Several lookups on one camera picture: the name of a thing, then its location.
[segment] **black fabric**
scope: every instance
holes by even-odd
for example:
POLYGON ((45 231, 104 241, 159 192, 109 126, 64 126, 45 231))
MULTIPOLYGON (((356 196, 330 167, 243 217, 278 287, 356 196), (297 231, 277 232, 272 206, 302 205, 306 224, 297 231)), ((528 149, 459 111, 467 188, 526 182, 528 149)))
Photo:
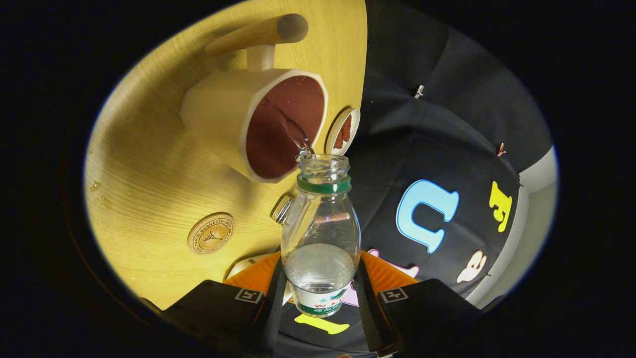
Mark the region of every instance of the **black fabric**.
POLYGON ((342 354, 358 358, 375 357, 368 352, 358 307, 343 304, 338 313, 326 318, 336 324, 349 324, 338 334, 328 334, 322 329, 295 322, 300 314, 294 304, 283 306, 274 357, 334 358, 342 354))
POLYGON ((516 173, 500 157, 479 149, 478 141, 474 142, 404 128, 356 143, 356 149, 351 147, 348 154, 351 162, 356 163, 349 172, 352 177, 349 196, 360 221, 363 250, 376 248, 381 258, 401 267, 417 265, 420 271, 416 279, 437 278, 464 297, 497 260, 515 219, 518 197, 516 173), (384 163, 386 171, 380 169, 384 163), (369 173, 369 168, 375 168, 378 175, 369 173), (431 254, 422 244, 403 236, 396 226, 396 212, 404 192, 421 179, 449 192, 457 191, 460 196, 450 222, 444 222, 440 213, 426 205, 420 204, 413 212, 416 224, 433 231, 439 228, 446 231, 441 245, 431 254), (499 221, 494 219, 493 209, 488 205, 493 180, 503 193, 513 197, 503 233, 497 231, 499 221), (477 250, 487 256, 480 276, 457 283, 457 276, 477 250))
MULTIPOLYGON (((543 115, 524 84, 461 32, 392 1, 369 0, 367 74, 440 104, 475 128, 521 172, 552 147, 543 115)), ((365 86, 362 109, 373 100, 365 86)))
MULTIPOLYGON (((420 267, 417 280, 437 278, 462 297, 496 262, 515 219, 518 172, 552 147, 550 133, 532 96, 510 70, 473 40, 409 7, 366 2, 368 42, 361 121, 349 148, 349 196, 362 229, 363 250, 398 266, 420 267), (424 95, 415 99, 419 85, 424 95), (505 143, 498 157, 497 148, 505 143), (396 211, 405 190, 429 180, 460 195, 450 222, 427 205, 413 221, 446 233, 433 253, 403 236, 396 211), (513 197, 503 233, 489 207, 492 182, 513 197), (479 275, 457 283, 468 260, 481 250, 487 260, 479 275)), ((330 335, 294 321, 286 304, 276 351, 280 357, 372 357, 359 308, 344 304, 330 322, 350 327, 330 335)))

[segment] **plastic bottle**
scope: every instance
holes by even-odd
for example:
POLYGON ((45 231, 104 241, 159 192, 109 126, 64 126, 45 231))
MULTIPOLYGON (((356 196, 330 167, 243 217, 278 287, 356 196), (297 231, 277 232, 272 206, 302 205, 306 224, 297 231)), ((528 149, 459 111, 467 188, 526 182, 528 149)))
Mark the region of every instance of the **plastic bottle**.
POLYGON ((300 158, 300 194, 284 223, 282 262, 294 303, 311 317, 336 313, 360 261, 360 225, 347 193, 346 157, 300 158))

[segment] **yellow shape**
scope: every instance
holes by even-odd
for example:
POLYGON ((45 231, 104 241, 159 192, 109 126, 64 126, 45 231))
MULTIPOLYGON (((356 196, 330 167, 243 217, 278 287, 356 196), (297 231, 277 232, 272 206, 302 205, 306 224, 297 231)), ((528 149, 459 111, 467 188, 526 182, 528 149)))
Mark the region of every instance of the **yellow shape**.
POLYGON ((499 190, 497 182, 492 182, 489 205, 491 208, 497 205, 497 209, 495 209, 492 215, 497 221, 501 222, 497 230, 500 233, 503 233, 504 230, 506 230, 506 224, 508 223, 510 208, 513 205, 513 197, 506 196, 501 190, 499 190))
POLYGON ((308 315, 300 315, 294 319, 297 323, 308 324, 312 327, 327 331, 329 334, 338 334, 349 328, 348 324, 336 324, 328 320, 319 319, 317 317, 309 317, 308 315))

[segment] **metal clip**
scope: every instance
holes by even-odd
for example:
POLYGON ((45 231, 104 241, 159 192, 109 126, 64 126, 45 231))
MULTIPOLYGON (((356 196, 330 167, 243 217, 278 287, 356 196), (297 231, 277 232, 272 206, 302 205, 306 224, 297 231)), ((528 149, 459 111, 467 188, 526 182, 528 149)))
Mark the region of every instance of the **metal clip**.
POLYGON ((289 208, 293 202, 293 197, 289 194, 283 194, 270 213, 272 220, 276 221, 279 225, 284 225, 285 219, 287 219, 287 214, 289 213, 289 208))
POLYGON ((418 87, 417 89, 417 93, 415 94, 415 98, 420 98, 422 97, 424 94, 422 93, 422 91, 424 90, 424 86, 420 85, 420 87, 418 87))

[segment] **black background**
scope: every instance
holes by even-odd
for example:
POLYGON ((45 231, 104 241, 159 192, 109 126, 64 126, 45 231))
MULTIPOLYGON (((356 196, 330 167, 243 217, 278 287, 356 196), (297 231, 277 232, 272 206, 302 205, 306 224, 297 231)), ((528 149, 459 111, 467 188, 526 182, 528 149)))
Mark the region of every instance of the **black background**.
MULTIPOLYGON (((456 348, 506 356, 633 351, 621 337, 633 326, 626 289, 633 265, 629 9, 603 1, 416 6, 470 35, 520 77, 545 113, 561 165, 560 206, 543 254, 456 348)), ((3 258, 10 282, 1 306, 9 356, 212 355, 155 333, 100 287, 70 239, 60 183, 76 175, 65 170, 65 143, 69 136, 85 143, 78 133, 90 130, 118 80, 154 47, 220 7, 56 2, 6 11, 4 242, 10 245, 3 258)))

